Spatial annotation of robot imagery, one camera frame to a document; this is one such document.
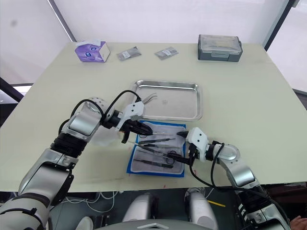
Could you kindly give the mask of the person's bare hand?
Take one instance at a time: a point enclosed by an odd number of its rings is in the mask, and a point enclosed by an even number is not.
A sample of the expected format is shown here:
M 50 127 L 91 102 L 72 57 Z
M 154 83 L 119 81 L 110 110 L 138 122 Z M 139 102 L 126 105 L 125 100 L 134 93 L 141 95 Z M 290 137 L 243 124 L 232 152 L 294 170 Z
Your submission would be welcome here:
M 307 218 L 295 217 L 290 221 L 291 230 L 307 230 Z

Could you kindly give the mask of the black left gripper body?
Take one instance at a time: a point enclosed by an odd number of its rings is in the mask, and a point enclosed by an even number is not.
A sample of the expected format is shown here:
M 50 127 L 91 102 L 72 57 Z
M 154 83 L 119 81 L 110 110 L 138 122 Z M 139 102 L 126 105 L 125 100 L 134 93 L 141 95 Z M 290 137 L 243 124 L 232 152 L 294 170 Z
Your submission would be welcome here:
M 121 127 L 122 132 L 143 133 L 142 123 L 137 120 L 128 119 Z

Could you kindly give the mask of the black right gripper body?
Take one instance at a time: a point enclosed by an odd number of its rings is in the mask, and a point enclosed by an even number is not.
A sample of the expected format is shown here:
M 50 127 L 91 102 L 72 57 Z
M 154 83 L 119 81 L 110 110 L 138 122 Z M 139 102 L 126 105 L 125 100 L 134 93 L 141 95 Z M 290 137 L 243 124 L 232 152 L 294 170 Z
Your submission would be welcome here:
M 196 145 L 190 143 L 189 144 L 189 160 L 188 160 L 188 165 L 192 166 L 194 164 L 195 160 L 200 159 L 200 153 L 197 150 Z

